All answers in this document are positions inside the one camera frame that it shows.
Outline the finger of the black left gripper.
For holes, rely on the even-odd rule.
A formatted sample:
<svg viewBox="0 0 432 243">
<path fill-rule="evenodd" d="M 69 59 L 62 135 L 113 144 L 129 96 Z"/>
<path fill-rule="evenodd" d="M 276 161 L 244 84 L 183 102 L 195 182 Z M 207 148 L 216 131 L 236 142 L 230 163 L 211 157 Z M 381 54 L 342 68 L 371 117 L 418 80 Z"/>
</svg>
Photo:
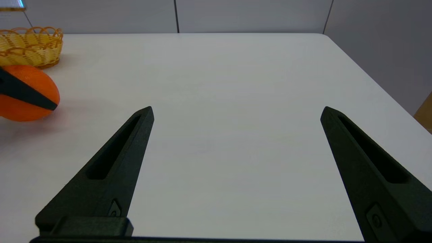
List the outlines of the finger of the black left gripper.
<svg viewBox="0 0 432 243">
<path fill-rule="evenodd" d="M 0 71 L 0 94 L 50 111 L 54 111 L 58 106 L 50 98 L 3 68 Z"/>
</svg>

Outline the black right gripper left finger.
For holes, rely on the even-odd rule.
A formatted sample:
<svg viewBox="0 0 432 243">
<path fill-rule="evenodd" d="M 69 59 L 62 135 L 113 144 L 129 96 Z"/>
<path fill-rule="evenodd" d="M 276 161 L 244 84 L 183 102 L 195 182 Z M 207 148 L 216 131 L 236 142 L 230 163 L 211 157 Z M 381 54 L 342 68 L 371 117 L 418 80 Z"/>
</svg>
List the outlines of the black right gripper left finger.
<svg viewBox="0 0 432 243">
<path fill-rule="evenodd" d="M 128 211 L 154 122 L 135 112 L 37 214 L 40 236 L 120 236 L 134 230 Z"/>
</svg>

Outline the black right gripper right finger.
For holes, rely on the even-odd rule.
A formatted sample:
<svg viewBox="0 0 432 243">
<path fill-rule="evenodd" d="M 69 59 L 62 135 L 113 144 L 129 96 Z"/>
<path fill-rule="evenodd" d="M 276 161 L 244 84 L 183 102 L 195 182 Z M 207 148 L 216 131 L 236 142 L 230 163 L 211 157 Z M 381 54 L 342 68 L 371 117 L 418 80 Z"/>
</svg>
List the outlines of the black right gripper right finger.
<svg viewBox="0 0 432 243">
<path fill-rule="evenodd" d="M 430 243 L 431 190 L 340 111 L 320 121 L 363 239 Z"/>
</svg>

